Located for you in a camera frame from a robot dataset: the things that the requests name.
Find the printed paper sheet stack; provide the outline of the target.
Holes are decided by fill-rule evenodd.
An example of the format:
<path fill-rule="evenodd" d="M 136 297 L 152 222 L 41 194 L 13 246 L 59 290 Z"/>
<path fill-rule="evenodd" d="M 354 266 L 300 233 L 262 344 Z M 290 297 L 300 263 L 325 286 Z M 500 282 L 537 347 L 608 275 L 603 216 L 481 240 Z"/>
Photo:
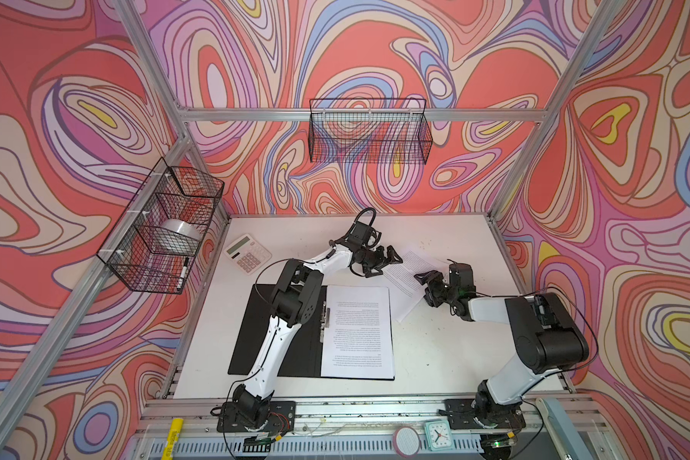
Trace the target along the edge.
<path fill-rule="evenodd" d="M 393 381 L 396 377 L 387 287 L 329 286 L 320 376 Z"/>

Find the red folder black inside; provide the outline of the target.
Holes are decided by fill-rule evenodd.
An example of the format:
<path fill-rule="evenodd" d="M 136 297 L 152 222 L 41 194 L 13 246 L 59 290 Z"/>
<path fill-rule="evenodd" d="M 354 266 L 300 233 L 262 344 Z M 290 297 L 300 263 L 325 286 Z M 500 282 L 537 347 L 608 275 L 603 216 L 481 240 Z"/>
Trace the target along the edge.
<path fill-rule="evenodd" d="M 252 368 L 268 329 L 270 310 L 261 296 L 268 296 L 273 285 L 261 284 L 251 289 L 241 322 L 233 356 L 228 366 L 230 375 L 246 375 Z M 320 376 L 322 348 L 319 341 L 322 307 L 326 304 L 327 287 L 320 293 L 314 316 L 301 327 L 293 339 L 278 375 L 287 378 L 318 378 Z"/>

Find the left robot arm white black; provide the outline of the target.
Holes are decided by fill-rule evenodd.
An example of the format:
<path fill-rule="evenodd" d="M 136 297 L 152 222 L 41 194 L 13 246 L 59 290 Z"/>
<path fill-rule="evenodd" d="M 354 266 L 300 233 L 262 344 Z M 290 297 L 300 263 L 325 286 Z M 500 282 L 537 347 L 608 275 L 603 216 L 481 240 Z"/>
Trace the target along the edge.
<path fill-rule="evenodd" d="M 270 317 L 260 351 L 248 375 L 231 385 L 227 402 L 251 427 L 258 429 L 268 421 L 278 372 L 296 334 L 314 315 L 325 276 L 359 265 L 360 271 L 353 273 L 372 278 L 383 275 L 388 266 L 402 264 L 396 249 L 380 241 L 381 232 L 372 222 L 354 220 L 323 253 L 286 260 L 272 293 L 263 298 Z"/>

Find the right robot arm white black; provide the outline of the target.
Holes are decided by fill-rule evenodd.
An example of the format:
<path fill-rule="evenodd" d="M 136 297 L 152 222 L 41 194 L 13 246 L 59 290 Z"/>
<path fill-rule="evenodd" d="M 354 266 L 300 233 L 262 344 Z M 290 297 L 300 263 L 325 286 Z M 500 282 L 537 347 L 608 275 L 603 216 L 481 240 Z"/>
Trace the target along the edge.
<path fill-rule="evenodd" d="M 417 273 L 424 300 L 447 305 L 467 322 L 510 327 L 514 354 L 496 375 L 481 381 L 469 412 L 475 423 L 493 427 L 515 416 L 522 397 L 545 378 L 574 368 L 590 357 L 588 341 L 553 292 L 491 296 L 477 292 L 469 264 L 451 263 L 448 278 L 437 270 Z"/>

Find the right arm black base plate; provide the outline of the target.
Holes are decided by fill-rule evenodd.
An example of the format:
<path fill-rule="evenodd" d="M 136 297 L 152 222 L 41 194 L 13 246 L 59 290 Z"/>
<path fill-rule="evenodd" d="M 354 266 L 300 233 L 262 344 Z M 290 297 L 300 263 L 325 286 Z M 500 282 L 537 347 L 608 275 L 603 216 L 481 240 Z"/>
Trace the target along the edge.
<path fill-rule="evenodd" d="M 448 419 L 450 428 L 522 431 L 526 427 L 520 404 L 479 404 L 475 399 L 446 399 L 438 410 Z"/>

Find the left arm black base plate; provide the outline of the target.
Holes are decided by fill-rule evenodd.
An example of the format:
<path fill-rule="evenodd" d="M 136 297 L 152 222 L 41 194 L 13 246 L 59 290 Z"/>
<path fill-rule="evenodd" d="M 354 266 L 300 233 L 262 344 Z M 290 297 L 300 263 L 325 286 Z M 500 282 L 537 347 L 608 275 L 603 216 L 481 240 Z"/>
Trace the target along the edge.
<path fill-rule="evenodd" d="M 234 402 L 213 407 L 219 433 L 286 434 L 295 427 L 295 401 L 273 401 L 255 409 Z"/>

